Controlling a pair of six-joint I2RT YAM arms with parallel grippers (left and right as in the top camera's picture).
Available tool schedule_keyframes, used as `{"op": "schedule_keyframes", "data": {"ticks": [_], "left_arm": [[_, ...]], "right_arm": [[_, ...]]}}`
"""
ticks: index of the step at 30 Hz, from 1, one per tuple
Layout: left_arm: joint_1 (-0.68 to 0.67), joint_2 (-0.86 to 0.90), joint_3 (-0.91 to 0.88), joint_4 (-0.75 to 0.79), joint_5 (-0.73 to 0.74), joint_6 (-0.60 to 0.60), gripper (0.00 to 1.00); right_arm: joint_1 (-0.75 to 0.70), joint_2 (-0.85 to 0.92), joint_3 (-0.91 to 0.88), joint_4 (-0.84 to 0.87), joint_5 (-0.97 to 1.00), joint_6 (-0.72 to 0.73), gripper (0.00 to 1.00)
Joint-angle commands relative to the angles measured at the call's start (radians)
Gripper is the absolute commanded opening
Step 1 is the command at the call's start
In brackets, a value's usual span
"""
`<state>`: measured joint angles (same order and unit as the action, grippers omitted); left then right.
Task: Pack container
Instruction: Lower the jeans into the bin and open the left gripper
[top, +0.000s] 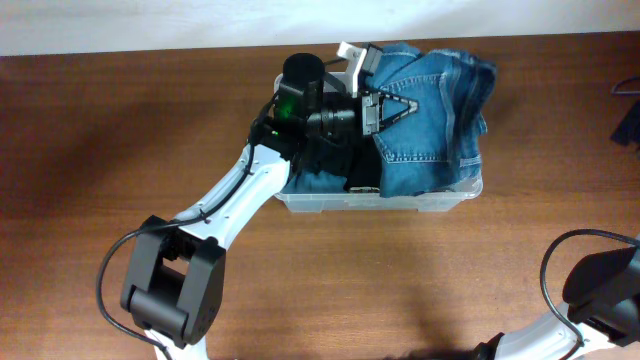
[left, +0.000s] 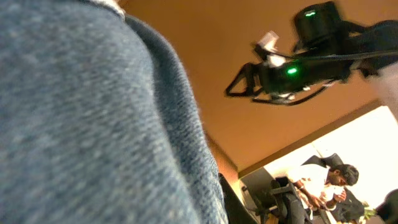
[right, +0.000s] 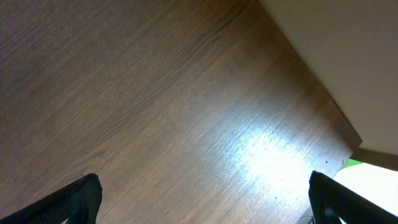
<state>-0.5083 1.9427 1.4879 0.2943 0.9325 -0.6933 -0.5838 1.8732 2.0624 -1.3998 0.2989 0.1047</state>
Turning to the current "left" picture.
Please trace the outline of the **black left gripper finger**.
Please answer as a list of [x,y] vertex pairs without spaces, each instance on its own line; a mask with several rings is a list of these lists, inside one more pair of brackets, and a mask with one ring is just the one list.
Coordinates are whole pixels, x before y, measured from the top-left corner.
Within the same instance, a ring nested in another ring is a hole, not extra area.
[[257,224],[256,219],[246,210],[224,175],[219,173],[218,178],[229,224]]

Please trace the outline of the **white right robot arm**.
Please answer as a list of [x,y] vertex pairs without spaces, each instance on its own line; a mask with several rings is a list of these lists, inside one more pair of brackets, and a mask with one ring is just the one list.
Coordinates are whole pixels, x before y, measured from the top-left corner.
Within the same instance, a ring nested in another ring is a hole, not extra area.
[[334,1],[308,6],[292,19],[298,41],[279,52],[278,35],[253,44],[259,63],[244,64],[226,87],[227,97],[279,106],[302,104],[359,71],[397,116],[397,21],[363,26],[342,18]]

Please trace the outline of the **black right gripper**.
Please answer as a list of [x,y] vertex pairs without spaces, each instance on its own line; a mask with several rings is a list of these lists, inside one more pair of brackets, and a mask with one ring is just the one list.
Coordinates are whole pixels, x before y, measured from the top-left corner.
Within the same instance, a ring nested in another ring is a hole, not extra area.
[[[324,83],[317,91],[299,100],[294,100],[295,95],[293,93],[302,91],[306,86],[326,80],[344,80],[350,76],[350,66],[351,61],[326,60],[294,60],[279,67],[273,67],[267,62],[245,63],[233,81],[226,87],[224,93],[228,97],[254,96],[255,75],[258,73],[260,84],[265,93],[289,94],[287,96],[274,95],[269,100],[255,97],[251,100],[253,103],[295,106],[323,93],[330,87],[330,84]],[[244,90],[233,91],[240,83],[244,84]]]

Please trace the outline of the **dark blue jeans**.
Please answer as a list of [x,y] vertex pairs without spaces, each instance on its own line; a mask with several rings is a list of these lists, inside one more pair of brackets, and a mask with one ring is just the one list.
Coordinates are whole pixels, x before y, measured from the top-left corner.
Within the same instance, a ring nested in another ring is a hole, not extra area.
[[178,55],[117,1],[1,2],[1,222],[228,222]]

